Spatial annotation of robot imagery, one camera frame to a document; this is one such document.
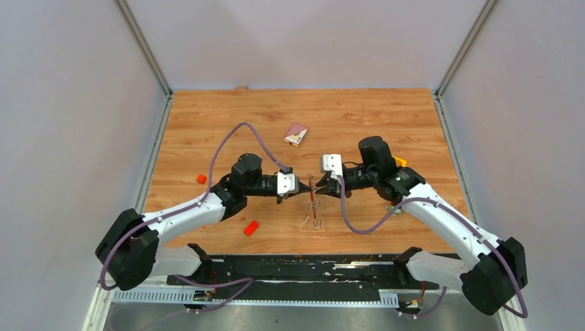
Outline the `metal key organizer red handle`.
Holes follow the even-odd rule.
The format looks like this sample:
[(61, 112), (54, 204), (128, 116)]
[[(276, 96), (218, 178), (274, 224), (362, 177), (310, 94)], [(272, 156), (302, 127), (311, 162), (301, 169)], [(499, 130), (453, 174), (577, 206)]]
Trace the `metal key organizer red handle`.
[(313, 230), (318, 231), (318, 230), (321, 230), (322, 222), (317, 214), (318, 207), (320, 206), (320, 200), (316, 197), (316, 194), (315, 194), (315, 177), (311, 173), (308, 173), (307, 180), (308, 180), (308, 185), (312, 189), (312, 191), (310, 192), (309, 210), (310, 210), (310, 215), (311, 215), (312, 222), (313, 222)]

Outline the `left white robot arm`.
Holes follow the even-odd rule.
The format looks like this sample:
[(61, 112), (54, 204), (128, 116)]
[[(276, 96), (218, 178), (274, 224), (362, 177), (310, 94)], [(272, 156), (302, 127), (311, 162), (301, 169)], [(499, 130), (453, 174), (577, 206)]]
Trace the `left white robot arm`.
[(261, 158), (241, 155), (230, 173), (209, 191), (185, 203), (157, 212), (139, 214), (124, 210), (95, 250), (102, 264), (100, 282), (107, 288), (110, 275), (115, 287), (131, 290), (150, 277), (181, 275), (193, 284), (205, 284), (211, 266), (194, 248), (166, 247), (167, 242), (204, 225), (235, 216), (248, 204), (248, 197), (274, 197), (277, 203), (311, 192), (292, 169), (263, 174)]

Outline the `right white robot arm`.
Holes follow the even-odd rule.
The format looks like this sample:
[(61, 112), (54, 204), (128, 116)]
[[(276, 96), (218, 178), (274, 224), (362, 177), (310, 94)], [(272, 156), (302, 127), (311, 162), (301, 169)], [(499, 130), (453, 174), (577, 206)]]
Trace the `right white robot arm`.
[[(422, 175), (391, 154), (389, 145), (372, 136), (358, 143), (360, 163), (345, 162), (340, 154), (324, 154), (323, 177), (317, 194), (341, 200), (341, 215), (349, 230), (370, 234), (396, 210), (403, 210), (426, 224), (455, 251), (457, 258), (431, 254), (411, 247), (398, 257), (394, 278), (403, 288), (431, 282), (461, 292), (478, 311), (493, 315), (505, 309), (516, 317), (528, 317), (522, 289), (528, 283), (526, 255), (515, 238), (500, 239), (481, 228), (440, 197)], [(360, 230), (347, 215), (346, 200), (353, 191), (373, 188), (392, 205), (375, 225)]]

